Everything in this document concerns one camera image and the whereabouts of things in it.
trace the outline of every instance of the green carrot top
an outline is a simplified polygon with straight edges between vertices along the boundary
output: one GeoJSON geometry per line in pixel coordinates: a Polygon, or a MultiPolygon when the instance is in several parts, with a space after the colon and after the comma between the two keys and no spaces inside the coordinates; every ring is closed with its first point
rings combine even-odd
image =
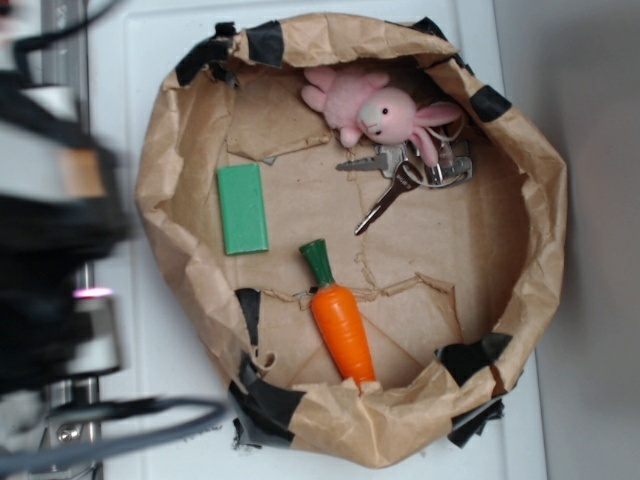
{"type": "Polygon", "coordinates": [[[313,242],[300,247],[300,253],[311,267],[313,274],[321,287],[326,287],[335,283],[327,255],[327,244],[324,238],[319,238],[313,242]]]}

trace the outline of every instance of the gray wall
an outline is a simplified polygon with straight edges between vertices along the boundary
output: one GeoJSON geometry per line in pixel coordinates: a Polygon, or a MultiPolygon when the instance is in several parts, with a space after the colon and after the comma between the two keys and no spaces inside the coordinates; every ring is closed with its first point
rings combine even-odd
{"type": "Polygon", "coordinates": [[[563,300],[538,348],[549,478],[636,479],[640,2],[494,4],[507,96],[569,164],[563,300]]]}

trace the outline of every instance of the bunny face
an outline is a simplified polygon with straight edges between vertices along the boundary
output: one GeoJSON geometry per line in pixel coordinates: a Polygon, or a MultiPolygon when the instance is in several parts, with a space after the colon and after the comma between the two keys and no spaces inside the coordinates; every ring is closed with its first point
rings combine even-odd
{"type": "Polygon", "coordinates": [[[406,141],[413,130],[416,105],[404,91],[387,87],[371,95],[358,112],[362,132],[381,145],[406,141]]]}

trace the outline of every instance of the pink light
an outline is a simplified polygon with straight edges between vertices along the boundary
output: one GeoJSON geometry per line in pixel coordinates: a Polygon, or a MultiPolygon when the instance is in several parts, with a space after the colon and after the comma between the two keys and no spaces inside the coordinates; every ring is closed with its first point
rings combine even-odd
{"type": "Polygon", "coordinates": [[[104,287],[83,288],[73,292],[73,298],[77,299],[101,298],[109,295],[113,295],[113,290],[104,287]]]}

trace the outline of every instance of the gray cable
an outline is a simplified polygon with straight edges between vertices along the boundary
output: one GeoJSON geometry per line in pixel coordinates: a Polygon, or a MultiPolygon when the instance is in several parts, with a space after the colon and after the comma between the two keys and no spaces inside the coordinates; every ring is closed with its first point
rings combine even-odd
{"type": "Polygon", "coordinates": [[[0,478],[14,473],[46,468],[51,465],[56,465],[59,468],[67,468],[72,465],[94,462],[114,455],[129,453],[134,450],[179,440],[189,435],[200,433],[219,423],[226,411],[226,408],[221,402],[212,400],[169,398],[157,399],[154,402],[155,412],[176,407],[204,407],[212,409],[212,411],[179,425],[152,432],[145,432],[131,437],[101,440],[93,444],[79,443],[72,446],[38,452],[21,452],[6,456],[0,455],[0,478]]]}

